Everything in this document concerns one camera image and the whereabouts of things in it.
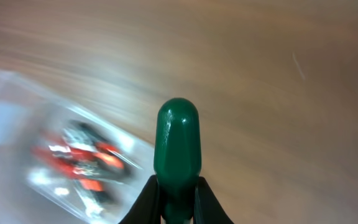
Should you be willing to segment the green handled screwdriver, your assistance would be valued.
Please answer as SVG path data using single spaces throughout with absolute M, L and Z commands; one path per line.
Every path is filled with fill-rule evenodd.
M 187 99 L 172 98 L 158 112 L 154 170 L 165 196 L 163 219 L 189 221 L 201 172 L 201 141 L 198 111 Z

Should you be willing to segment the orange black needle-nose pliers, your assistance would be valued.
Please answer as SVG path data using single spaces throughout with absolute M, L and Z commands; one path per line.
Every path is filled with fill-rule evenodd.
M 101 131 L 89 123 L 70 120 L 63 129 L 63 141 L 70 148 L 72 163 L 89 177 L 80 179 L 98 203 L 111 203 L 105 180 L 117 180 L 130 174 L 128 163 L 120 158 L 121 152 Z

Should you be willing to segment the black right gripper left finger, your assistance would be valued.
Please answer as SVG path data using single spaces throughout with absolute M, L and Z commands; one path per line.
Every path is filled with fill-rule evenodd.
M 161 224 L 160 189 L 155 175 L 150 176 L 119 224 Z

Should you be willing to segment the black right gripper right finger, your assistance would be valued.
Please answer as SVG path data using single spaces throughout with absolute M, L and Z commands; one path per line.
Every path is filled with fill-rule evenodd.
M 193 213 L 195 224 L 234 224 L 228 217 L 204 177 L 198 178 Z

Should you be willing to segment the clear plastic container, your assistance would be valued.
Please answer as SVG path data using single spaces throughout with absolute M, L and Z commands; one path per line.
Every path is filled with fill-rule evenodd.
M 153 156 L 149 143 L 0 70 L 0 223 L 119 223 Z

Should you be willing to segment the red handled snips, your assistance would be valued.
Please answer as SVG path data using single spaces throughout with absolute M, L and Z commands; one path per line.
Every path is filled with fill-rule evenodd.
M 70 179 L 98 179 L 103 170 L 93 152 L 69 146 L 63 134 L 41 130 L 41 139 L 49 142 L 47 146 L 36 145 L 33 155 L 57 172 Z

